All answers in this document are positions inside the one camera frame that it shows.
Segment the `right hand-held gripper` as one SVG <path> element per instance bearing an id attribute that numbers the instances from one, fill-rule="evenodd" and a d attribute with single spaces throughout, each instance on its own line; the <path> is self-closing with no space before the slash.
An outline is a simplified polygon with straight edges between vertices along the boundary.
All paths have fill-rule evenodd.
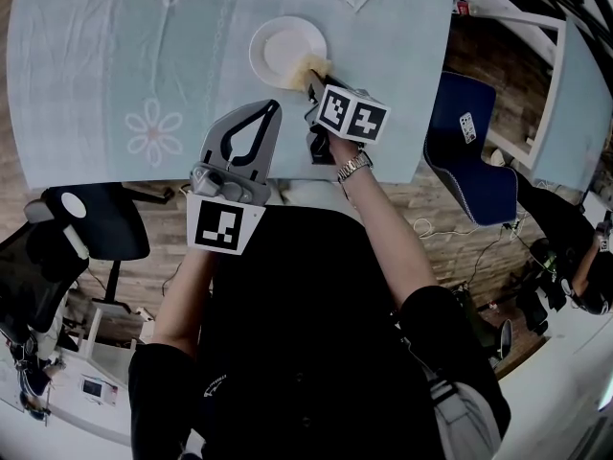
<path id="1" fill-rule="evenodd" d="M 307 147 L 313 165 L 332 165 L 329 137 L 334 134 L 358 146 L 375 145 L 384 130 L 391 108 L 345 82 L 308 69 L 304 85 L 313 105 L 305 115 L 309 126 Z"/>

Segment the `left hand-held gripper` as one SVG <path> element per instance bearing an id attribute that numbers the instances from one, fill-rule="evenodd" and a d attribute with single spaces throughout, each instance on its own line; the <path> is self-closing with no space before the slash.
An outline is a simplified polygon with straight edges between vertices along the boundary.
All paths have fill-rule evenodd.
<path id="1" fill-rule="evenodd" d="M 264 183 L 282 117 L 277 101 L 264 100 L 236 108 L 211 125 L 200 152 L 202 163 L 193 165 L 187 192 L 188 246 L 223 254 L 243 252 L 271 195 Z M 232 156 L 232 138 L 256 122 L 260 125 L 249 151 Z"/>

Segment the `beige sponge piece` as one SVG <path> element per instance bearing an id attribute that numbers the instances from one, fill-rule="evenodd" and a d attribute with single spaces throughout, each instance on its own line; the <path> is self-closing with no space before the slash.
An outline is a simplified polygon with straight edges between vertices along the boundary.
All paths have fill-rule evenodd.
<path id="1" fill-rule="evenodd" d="M 285 80 L 286 88 L 289 90 L 307 92 L 308 74 L 316 73 L 320 78 L 324 78 L 332 69 L 332 62 L 329 59 L 314 54 L 305 54 L 290 69 Z"/>

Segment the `white plate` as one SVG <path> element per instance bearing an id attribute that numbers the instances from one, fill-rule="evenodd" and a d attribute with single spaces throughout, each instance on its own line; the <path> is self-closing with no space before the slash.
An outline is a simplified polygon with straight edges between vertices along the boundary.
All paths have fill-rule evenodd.
<path id="1" fill-rule="evenodd" d="M 290 69 L 305 54 L 328 59 L 327 42 L 312 23 L 297 16 L 265 22 L 249 46 L 249 61 L 256 76 L 267 85 L 286 90 Z"/>

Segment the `person's left forearm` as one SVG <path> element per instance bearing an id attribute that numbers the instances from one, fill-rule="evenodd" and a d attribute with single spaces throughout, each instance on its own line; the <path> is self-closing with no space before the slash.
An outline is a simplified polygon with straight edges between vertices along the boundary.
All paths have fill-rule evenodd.
<path id="1" fill-rule="evenodd" d="M 203 310 L 217 261 L 215 252 L 188 250 L 156 316 L 153 343 L 196 357 Z"/>

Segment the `person's right forearm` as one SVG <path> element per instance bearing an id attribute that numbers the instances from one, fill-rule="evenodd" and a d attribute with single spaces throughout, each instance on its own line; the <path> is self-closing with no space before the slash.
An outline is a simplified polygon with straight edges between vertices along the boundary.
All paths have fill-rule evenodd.
<path id="1" fill-rule="evenodd" d="M 397 308 L 437 279 L 423 244 L 386 196 L 372 171 L 360 168 L 343 183 L 367 232 Z"/>

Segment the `person's right hand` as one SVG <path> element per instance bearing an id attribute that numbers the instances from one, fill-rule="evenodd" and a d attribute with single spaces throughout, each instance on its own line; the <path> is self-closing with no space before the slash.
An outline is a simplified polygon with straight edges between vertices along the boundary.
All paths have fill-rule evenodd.
<path id="1" fill-rule="evenodd" d="M 329 137 L 329 150 L 338 168 L 358 156 L 362 149 L 355 143 L 332 134 Z"/>

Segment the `person's light trousers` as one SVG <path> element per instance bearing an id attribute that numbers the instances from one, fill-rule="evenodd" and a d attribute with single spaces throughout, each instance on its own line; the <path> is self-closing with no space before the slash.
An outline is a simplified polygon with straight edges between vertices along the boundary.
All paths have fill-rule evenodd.
<path id="1" fill-rule="evenodd" d="M 327 180 L 268 179 L 268 205 L 298 206 L 350 213 L 352 207 L 340 188 Z"/>

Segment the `silver wristwatch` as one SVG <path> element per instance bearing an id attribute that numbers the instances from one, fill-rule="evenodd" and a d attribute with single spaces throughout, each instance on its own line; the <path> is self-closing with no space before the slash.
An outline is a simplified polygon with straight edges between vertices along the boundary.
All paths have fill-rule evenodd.
<path id="1" fill-rule="evenodd" d="M 360 150 L 356 156 L 345 162 L 337 171 L 337 178 L 340 183 L 344 183 L 349 177 L 351 177 L 356 171 L 362 168 L 373 167 L 373 161 L 368 153 L 364 150 Z"/>

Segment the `white spotted card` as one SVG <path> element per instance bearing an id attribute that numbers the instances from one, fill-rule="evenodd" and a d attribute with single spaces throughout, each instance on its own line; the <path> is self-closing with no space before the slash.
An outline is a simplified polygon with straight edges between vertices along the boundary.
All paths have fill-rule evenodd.
<path id="1" fill-rule="evenodd" d="M 472 143 L 477 138 L 476 128 L 470 112 L 463 114 L 459 118 L 462 134 L 464 135 L 467 144 Z"/>

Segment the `black mesh office chair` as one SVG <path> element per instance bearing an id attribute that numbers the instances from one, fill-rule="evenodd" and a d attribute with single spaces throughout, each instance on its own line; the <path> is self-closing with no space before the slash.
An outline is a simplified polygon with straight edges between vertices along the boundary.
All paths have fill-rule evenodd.
<path id="1" fill-rule="evenodd" d="M 146 258 L 146 228 L 120 183 L 49 188 L 24 209 L 27 221 L 0 242 L 0 333 L 24 344 L 46 333 L 69 287 L 91 260 L 112 264 L 100 310 L 128 314 L 115 299 L 121 264 Z"/>

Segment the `dark blue chair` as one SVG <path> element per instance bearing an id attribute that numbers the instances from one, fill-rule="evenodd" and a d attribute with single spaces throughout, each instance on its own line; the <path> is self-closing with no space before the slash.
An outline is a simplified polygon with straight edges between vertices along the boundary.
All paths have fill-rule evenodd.
<path id="1" fill-rule="evenodd" d="M 496 99 L 495 89 L 470 77 L 443 72 L 423 144 L 423 157 L 470 220 L 480 226 L 515 220 L 516 175 L 482 159 Z M 470 112 L 477 138 L 465 142 L 459 118 Z"/>

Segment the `light blue floral tablecloth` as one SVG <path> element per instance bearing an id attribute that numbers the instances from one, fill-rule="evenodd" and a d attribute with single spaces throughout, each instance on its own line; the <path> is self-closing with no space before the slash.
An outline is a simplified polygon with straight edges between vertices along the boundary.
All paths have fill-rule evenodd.
<path id="1" fill-rule="evenodd" d="M 8 99 L 31 188 L 183 179 L 210 125 L 273 99 L 283 121 L 270 174 L 334 178 L 311 163 L 307 98 L 262 82 L 250 42 L 297 16 L 323 35 L 332 73 L 386 104 L 369 147 L 382 182 L 412 179 L 439 86 L 452 0 L 12 0 Z"/>

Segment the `person's black shirt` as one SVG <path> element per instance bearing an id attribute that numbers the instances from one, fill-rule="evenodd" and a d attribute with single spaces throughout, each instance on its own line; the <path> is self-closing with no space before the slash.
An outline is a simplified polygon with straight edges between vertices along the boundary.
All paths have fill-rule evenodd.
<path id="1" fill-rule="evenodd" d="M 140 347 L 129 367 L 134 460 L 443 460 L 425 370 L 471 386 L 501 431 L 511 411 L 452 292 L 393 307 L 363 226 L 270 206 L 220 259 L 197 353 Z"/>

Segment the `white table with blue top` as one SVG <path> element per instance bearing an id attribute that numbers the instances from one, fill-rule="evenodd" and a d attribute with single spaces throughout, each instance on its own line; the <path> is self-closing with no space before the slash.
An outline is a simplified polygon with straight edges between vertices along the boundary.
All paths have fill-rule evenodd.
<path id="1" fill-rule="evenodd" d="M 512 139 L 495 128 L 488 139 L 533 177 L 586 191 L 611 130 L 613 96 L 578 27 L 569 18 L 521 11 L 511 0 L 468 4 L 472 16 L 502 23 L 552 66 L 533 141 Z"/>

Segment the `small white appliance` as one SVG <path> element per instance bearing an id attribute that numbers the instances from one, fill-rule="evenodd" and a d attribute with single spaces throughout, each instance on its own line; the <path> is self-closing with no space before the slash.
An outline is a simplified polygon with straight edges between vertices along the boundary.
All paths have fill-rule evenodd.
<path id="1" fill-rule="evenodd" d="M 86 399 L 94 403 L 116 405 L 118 387 L 104 379 L 83 375 L 79 389 Z"/>

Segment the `grey waist bag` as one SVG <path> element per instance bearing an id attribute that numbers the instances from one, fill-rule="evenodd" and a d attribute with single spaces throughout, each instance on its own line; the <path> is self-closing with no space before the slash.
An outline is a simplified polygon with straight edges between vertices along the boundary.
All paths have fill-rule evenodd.
<path id="1" fill-rule="evenodd" d="M 427 376 L 445 460 L 493 460 L 502 438 L 485 398 L 464 383 Z"/>

